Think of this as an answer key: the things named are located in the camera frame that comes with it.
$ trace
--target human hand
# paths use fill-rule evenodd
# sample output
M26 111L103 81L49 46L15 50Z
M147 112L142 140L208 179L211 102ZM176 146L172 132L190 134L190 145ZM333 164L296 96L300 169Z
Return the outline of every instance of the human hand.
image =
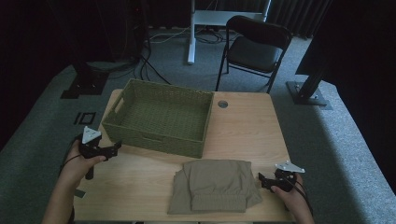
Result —
M302 187L303 179L298 173L296 173L296 176L297 182L301 184L301 186L297 184L296 187L302 193L305 193ZM293 188L290 192L286 192L277 186L272 186L271 190L285 203L286 207L296 218L297 223L314 223L308 203L297 189Z
M79 140L76 140L71 146L67 155L64 168L61 171L58 182L69 189L76 189L91 167L104 161L105 156L97 156L85 159L78 150Z

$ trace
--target dark background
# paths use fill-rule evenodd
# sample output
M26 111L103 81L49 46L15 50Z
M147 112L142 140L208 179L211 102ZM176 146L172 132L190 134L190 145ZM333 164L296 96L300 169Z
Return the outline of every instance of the dark background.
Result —
M137 2L2 1L0 148L18 129L51 79L73 61L64 27L56 20L51 3L60 4L64 10L82 59L115 62L139 54L138 27L142 21ZM148 21L154 27L190 25L190 1L149 0L147 7ZM390 0L333 0L323 20L317 20L321 25L313 32L311 46L297 72L310 76L325 72L324 79L337 87L393 190L395 11ZM132 38L126 47L125 31Z

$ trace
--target black chair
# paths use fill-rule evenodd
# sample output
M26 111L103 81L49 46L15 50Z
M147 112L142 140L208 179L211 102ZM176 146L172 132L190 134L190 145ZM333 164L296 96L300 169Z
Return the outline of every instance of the black chair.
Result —
M240 36L231 44L230 31ZM219 89L224 60L227 74L230 68L243 70L254 75L268 77L267 93L270 92L280 63L292 39L291 32L279 25L253 20L245 16L234 16L226 24L227 42L222 54L216 91Z

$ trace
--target table surface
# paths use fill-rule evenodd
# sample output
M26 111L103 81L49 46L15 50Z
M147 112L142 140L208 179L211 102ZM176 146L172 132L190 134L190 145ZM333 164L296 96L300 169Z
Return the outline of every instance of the table surface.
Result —
M121 90L111 94L106 112ZM228 106L220 108L218 101ZM111 146L103 126L102 147ZM215 92L203 159L252 162L252 172L274 177L275 164L289 154L270 95L266 93ZM82 180L75 198L76 220L109 221L292 221L284 204L267 189L260 189L262 203L246 213L167 215L175 172L184 156L122 145L119 155L94 168L92 180Z

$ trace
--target woven basket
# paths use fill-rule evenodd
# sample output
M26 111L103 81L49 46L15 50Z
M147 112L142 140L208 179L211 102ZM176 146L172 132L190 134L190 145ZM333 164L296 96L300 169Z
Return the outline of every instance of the woven basket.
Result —
M102 124L112 142L202 158L213 92L131 79Z

